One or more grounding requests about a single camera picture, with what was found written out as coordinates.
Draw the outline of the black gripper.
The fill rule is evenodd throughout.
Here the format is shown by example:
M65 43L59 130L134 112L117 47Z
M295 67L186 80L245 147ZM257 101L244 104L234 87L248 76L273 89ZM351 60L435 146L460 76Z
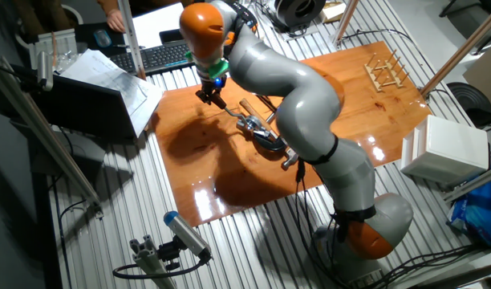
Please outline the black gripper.
M203 79L201 81L201 90L196 91L196 96L208 105L213 102L213 95L216 99L222 101L221 89L225 86L226 80L227 75L222 75L215 79Z

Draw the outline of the person's hand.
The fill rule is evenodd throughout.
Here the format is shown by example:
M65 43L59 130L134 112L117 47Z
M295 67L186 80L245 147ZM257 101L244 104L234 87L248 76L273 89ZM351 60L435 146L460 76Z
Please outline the person's hand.
M126 31L122 14L118 9L110 10L107 13L107 24L113 31L120 33Z

